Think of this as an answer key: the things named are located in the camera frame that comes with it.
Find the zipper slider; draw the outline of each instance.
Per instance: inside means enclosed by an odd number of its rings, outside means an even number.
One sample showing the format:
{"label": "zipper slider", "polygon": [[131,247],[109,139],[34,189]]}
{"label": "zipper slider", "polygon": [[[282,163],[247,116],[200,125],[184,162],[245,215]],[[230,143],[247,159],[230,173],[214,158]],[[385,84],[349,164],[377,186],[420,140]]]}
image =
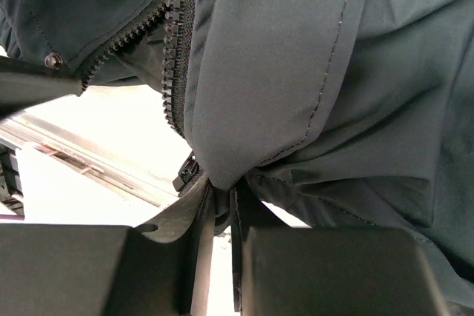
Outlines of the zipper slider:
{"label": "zipper slider", "polygon": [[178,172],[178,177],[173,181],[175,190],[177,192],[182,191],[186,184],[188,184],[198,173],[199,164],[196,162],[194,152],[191,152],[190,156],[181,166]]}

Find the jacket fabric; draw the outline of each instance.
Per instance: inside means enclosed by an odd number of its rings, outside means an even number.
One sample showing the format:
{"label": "jacket fabric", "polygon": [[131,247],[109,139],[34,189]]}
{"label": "jacket fabric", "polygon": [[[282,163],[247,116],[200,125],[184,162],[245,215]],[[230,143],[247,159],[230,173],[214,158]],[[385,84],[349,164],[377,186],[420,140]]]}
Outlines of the jacket fabric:
{"label": "jacket fabric", "polygon": [[[74,81],[153,2],[1,0],[2,44],[37,66],[61,54]],[[244,175],[311,226],[404,229],[453,315],[474,309],[474,0],[195,4],[183,135],[213,184]],[[93,84],[160,90],[162,32]]]}

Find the zipper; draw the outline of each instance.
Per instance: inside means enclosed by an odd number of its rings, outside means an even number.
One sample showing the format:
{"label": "zipper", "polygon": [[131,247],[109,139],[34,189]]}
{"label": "zipper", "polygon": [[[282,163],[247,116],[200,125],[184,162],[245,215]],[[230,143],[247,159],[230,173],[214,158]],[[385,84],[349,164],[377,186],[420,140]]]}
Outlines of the zipper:
{"label": "zipper", "polygon": [[184,98],[196,0],[167,0],[163,60],[163,107],[168,124],[184,137]]}
{"label": "zipper", "polygon": [[184,97],[186,94],[187,65],[196,0],[153,0],[138,18],[117,35],[96,49],[78,68],[82,92],[88,87],[101,65],[114,53],[148,30],[163,24],[164,59],[162,95],[164,114],[168,124],[184,137]]}
{"label": "zipper", "polygon": [[82,92],[86,91],[101,65],[112,54],[118,52],[135,38],[142,37],[147,31],[162,24],[166,10],[166,0],[153,0],[135,20],[92,52],[77,69],[82,82]]}
{"label": "zipper", "polygon": [[194,152],[191,152],[190,156],[179,169],[178,177],[173,181],[175,190],[177,192],[182,192],[189,183],[195,181],[197,176],[201,176],[200,173],[203,173],[203,171],[194,157]]}

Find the metal snap button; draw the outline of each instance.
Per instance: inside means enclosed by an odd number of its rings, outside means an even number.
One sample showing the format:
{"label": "metal snap button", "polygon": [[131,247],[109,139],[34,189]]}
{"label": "metal snap button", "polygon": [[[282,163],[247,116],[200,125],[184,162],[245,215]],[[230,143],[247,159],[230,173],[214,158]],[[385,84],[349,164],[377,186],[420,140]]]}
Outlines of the metal snap button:
{"label": "metal snap button", "polygon": [[63,63],[64,61],[58,53],[50,53],[44,59],[44,65],[48,68],[53,68],[54,70],[61,68]]}

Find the jacket seam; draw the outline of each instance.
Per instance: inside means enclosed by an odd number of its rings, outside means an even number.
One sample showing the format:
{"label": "jacket seam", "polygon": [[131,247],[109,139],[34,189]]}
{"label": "jacket seam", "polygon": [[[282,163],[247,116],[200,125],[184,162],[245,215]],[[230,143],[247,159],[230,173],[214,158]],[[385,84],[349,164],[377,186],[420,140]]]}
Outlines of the jacket seam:
{"label": "jacket seam", "polygon": [[316,107],[313,110],[313,112],[311,113],[310,120],[308,122],[306,132],[304,133],[303,138],[297,144],[294,144],[294,145],[292,145],[288,148],[285,148],[282,151],[278,152],[273,157],[262,161],[261,164],[264,164],[268,161],[272,161],[273,159],[279,157],[282,153],[285,153],[285,152],[287,152],[291,149],[294,149],[298,146],[301,146],[306,141],[306,139],[308,138],[308,135],[310,134],[311,123],[313,122],[313,118],[314,118],[316,112],[319,109],[319,104],[321,103],[322,96],[324,94],[324,90],[326,89],[327,78],[329,76],[329,72],[330,72],[330,69],[331,69],[331,64],[333,62],[334,54],[336,52],[336,48],[337,48],[338,41],[339,41],[339,36],[341,35],[341,29],[342,29],[342,24],[343,24],[343,20],[344,20],[344,13],[345,13],[346,7],[347,7],[347,0],[344,0],[343,3],[342,3],[341,14],[339,15],[338,28],[336,30],[336,38],[334,40],[334,43],[333,43],[333,46],[332,46],[332,49],[331,49],[331,54],[330,54],[328,62],[327,62],[326,70],[324,71],[323,83],[321,85],[321,89],[319,90],[319,95],[318,95],[318,100],[316,102]]}
{"label": "jacket seam", "polygon": [[[362,222],[364,222],[364,223],[366,223],[366,224],[369,224],[369,225],[371,225],[371,226],[373,226],[373,227],[378,227],[379,229],[383,228],[382,226],[380,226],[380,225],[378,225],[378,224],[376,224],[376,223],[374,223],[374,222],[372,222],[372,221],[368,221],[368,220],[366,220],[366,219],[364,219],[364,218],[361,218],[360,216],[357,216],[357,215],[353,214],[352,212],[349,212],[349,211],[347,211],[347,210],[345,210],[345,209],[343,209],[343,208],[341,208],[341,207],[339,207],[339,206],[336,206],[335,204],[332,204],[332,203],[330,203],[329,201],[324,200],[323,198],[320,198],[320,197],[317,197],[317,198],[318,198],[318,200],[320,200],[320,202],[322,202],[323,204],[326,204],[326,205],[328,205],[328,206],[331,206],[331,207],[334,208],[334,209],[337,209],[337,210],[339,210],[339,211],[342,211],[342,212],[343,212],[344,214],[346,214],[346,215],[352,216],[353,218],[356,218],[357,220],[360,220],[360,221],[362,221]],[[421,241],[421,242],[425,242],[425,243],[434,244],[434,242],[429,241],[429,240],[425,240],[424,238],[416,237],[416,236],[413,236],[413,235],[411,235],[411,237],[414,238],[414,239],[417,240],[417,241]]]}
{"label": "jacket seam", "polygon": [[[287,181],[281,181],[281,180],[275,179],[275,178],[270,178],[270,177],[267,177],[267,176],[265,176],[265,175],[257,175],[257,176],[258,176],[258,177],[262,177],[262,178],[266,178],[266,179],[272,179],[272,180],[274,180],[274,181],[280,181],[280,182],[286,183],[286,184],[294,185],[293,183],[290,183],[290,182],[287,182]],[[368,225],[371,225],[372,227],[378,227],[379,229],[383,228],[382,226],[380,226],[380,225],[378,225],[378,224],[376,224],[376,223],[374,223],[374,222],[372,222],[372,221],[366,220],[365,218],[361,218],[360,216],[357,216],[356,214],[354,214],[354,213],[352,213],[352,212],[350,212],[350,211],[347,211],[346,209],[344,209],[344,208],[342,208],[342,207],[340,207],[340,206],[337,206],[337,205],[331,203],[330,201],[327,201],[326,199],[323,199],[323,198],[321,198],[321,197],[319,197],[319,196],[315,196],[315,198],[317,198],[317,199],[318,199],[320,202],[322,202],[323,204],[326,204],[326,205],[332,207],[333,209],[336,209],[336,210],[338,210],[338,211],[341,211],[341,212],[343,212],[343,213],[346,214],[346,215],[352,216],[353,218],[356,218],[356,219],[359,220],[359,221],[362,221],[362,222],[364,222],[364,223],[366,223],[366,224],[368,224]],[[285,210],[289,209],[291,205],[292,205],[292,204],[286,206],[286,209],[285,209]],[[424,238],[420,238],[420,237],[416,237],[416,236],[414,236],[414,235],[412,235],[412,234],[410,234],[410,236],[411,236],[412,238],[414,238],[415,240],[417,240],[417,241],[421,241],[421,242],[428,243],[428,244],[432,244],[432,245],[436,246],[433,241],[430,241],[430,240],[427,240],[427,239],[424,239]]]}
{"label": "jacket seam", "polygon": [[[214,17],[214,8],[216,7],[216,0],[213,0],[213,7],[211,9],[211,15],[210,15],[210,18],[209,18],[209,22],[212,23],[212,20],[213,20],[213,17]],[[210,26],[209,28],[207,29],[207,34],[206,34],[206,39],[204,41],[204,45],[203,45],[203,48],[202,48],[202,56],[201,56],[201,61],[202,61],[202,58],[204,57],[204,51],[206,49],[206,43],[207,43],[207,35],[209,35],[209,31],[210,31]],[[198,73],[197,73],[197,76],[196,76],[196,90],[194,91],[194,98],[193,100],[191,101],[193,103],[193,116],[192,116],[192,126],[191,126],[191,137],[193,136],[193,128],[194,128],[194,108],[196,106],[196,96],[198,95],[198,85],[199,85],[199,76],[201,75],[201,68],[198,69]]]}
{"label": "jacket seam", "polygon": [[109,31],[106,31],[105,33],[102,33],[101,35],[98,35],[97,37],[95,37],[93,40],[89,41],[88,43],[86,43],[83,47],[81,47],[75,56],[73,56],[69,61],[74,61],[76,58],[78,58],[82,52],[85,50],[85,48],[89,45],[91,45],[93,42],[99,40],[102,36],[105,36],[105,35],[108,35],[110,33],[117,33],[118,31],[120,31],[125,25],[127,25],[128,23],[132,22],[132,20],[127,20],[135,11],[137,11],[138,9],[140,9],[140,7],[142,7],[144,4],[146,4],[149,0],[144,0],[142,3],[140,3],[134,10],[132,10],[132,12],[130,14],[128,14],[127,16],[125,16],[125,19],[120,21],[117,26],[115,26],[112,30],[109,30]]}
{"label": "jacket seam", "polygon": [[48,48],[50,49],[51,52],[55,52],[55,50],[53,50],[53,46],[51,46],[51,43],[50,43],[50,40],[47,39],[46,37],[46,34],[44,33],[43,31],[43,28],[41,27],[41,23],[39,22],[38,18],[36,18],[34,12],[31,10],[30,6],[27,4],[26,0],[21,0],[21,2],[23,3],[23,5],[27,8],[28,12],[30,13],[31,17],[33,18],[39,32],[41,33],[41,35],[43,36],[44,40],[46,41],[46,45],[48,46]]}

